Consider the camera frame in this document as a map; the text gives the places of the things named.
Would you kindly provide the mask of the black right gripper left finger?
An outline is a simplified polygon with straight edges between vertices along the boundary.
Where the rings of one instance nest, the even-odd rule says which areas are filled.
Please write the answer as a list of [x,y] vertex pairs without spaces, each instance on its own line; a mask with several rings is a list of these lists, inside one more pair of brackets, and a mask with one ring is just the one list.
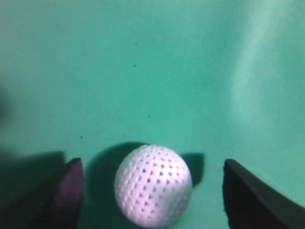
[[84,199],[84,171],[74,158],[0,210],[2,229],[75,229]]

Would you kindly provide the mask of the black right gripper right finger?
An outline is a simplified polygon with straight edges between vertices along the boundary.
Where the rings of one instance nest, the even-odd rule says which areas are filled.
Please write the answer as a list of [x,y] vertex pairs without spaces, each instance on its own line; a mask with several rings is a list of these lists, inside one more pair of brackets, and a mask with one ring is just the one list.
[[224,211],[231,229],[303,229],[305,208],[234,159],[224,162]]

